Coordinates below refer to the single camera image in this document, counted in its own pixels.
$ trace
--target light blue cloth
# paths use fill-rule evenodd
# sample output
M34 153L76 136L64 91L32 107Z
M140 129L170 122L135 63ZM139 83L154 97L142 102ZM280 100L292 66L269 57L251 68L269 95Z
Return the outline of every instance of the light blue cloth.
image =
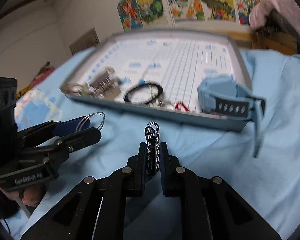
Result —
M88 53L89 50L71 58L40 84L38 89L43 95L24 105L17 122L25 128L46 121L47 117L66 121L103 111L106 122L102 139L70 154L59 169L60 177L50 182L48 192L29 220L21 211L7 219L15 239L20 239L84 177L103 178L125 166L128 158L138 153L140 142L145 142L144 128L149 121L158 122L160 140L167 142L169 153L177 156L181 165L198 176L221 176L283 240L290 236L300 223L300 56L288 57L270 50L242 52L253 77L253 94L267 99L261 124L265 138L260 157L255 159L253 123L242 133L224 132L69 100L58 87ZM97 127L100 117L91 121ZM146 185L142 198L128 201L124 239L181 239L179 199L163 196L159 174Z

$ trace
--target black bracelet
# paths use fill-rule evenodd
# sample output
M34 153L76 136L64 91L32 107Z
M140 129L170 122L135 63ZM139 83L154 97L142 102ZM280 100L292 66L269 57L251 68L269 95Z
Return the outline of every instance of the black bracelet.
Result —
M128 102L128 103L131 103L130 99L128 98L128 96L136 91L138 91L139 89L141 88L144 88L144 87L156 87L158 89L158 94L151 98L149 101L145 102L145 103L141 103L140 105L148 105L150 103L152 103L153 101L155 101L159 96L162 95L163 93L163 88L162 86L158 85L158 84L155 84L155 83L144 83L142 85L138 85L134 88L132 88L131 90L129 90L126 95L124 96L124 101L125 102Z

